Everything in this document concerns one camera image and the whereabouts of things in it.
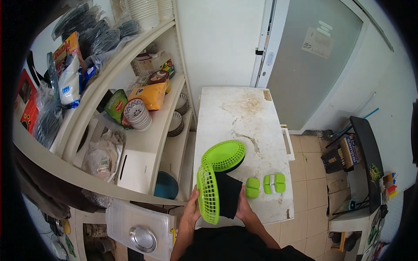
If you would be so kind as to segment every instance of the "blue bowl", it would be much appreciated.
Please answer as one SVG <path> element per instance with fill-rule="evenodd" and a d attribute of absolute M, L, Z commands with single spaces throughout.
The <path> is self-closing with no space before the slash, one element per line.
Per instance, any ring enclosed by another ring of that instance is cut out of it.
<path fill-rule="evenodd" d="M 178 194 L 177 181 L 167 172 L 158 171 L 157 184 L 154 196 L 167 199 L 175 199 Z"/>

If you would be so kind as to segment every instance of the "paper notice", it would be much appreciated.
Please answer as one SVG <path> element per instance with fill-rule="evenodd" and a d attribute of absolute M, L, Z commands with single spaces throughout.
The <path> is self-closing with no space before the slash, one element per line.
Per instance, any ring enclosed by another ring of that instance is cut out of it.
<path fill-rule="evenodd" d="M 328 37 L 316 29 L 308 28 L 305 41 L 302 45 L 302 50 L 316 54 L 322 58 L 328 59 L 331 50 L 334 46 L 335 40 Z"/>

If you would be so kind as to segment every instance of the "green herbs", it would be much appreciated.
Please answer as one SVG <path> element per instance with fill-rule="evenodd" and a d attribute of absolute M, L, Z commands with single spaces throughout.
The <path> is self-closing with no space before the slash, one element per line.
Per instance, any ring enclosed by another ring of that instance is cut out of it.
<path fill-rule="evenodd" d="M 369 174 L 370 174 L 370 180 L 372 182 L 375 182 L 376 180 L 380 179 L 380 171 L 374 164 L 370 166 Z"/>

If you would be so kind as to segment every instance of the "person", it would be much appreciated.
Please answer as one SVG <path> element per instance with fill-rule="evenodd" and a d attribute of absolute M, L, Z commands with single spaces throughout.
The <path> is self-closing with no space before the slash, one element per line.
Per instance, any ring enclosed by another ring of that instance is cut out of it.
<path fill-rule="evenodd" d="M 292 246 L 280 248 L 252 211 L 245 187 L 240 192 L 235 216 L 245 225 L 195 230 L 201 214 L 196 186 L 180 219 L 170 261 L 188 260 L 313 260 Z"/>

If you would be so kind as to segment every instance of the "tile floor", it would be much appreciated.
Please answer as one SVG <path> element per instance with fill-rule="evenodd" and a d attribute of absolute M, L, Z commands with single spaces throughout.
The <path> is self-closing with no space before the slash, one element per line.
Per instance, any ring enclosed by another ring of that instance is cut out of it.
<path fill-rule="evenodd" d="M 314 136 L 291 135 L 295 161 L 290 162 L 295 219 L 266 225 L 281 247 L 292 245 L 317 261 L 342 261 L 345 253 L 331 251 L 328 235 L 327 177 L 321 155 L 325 142 Z"/>

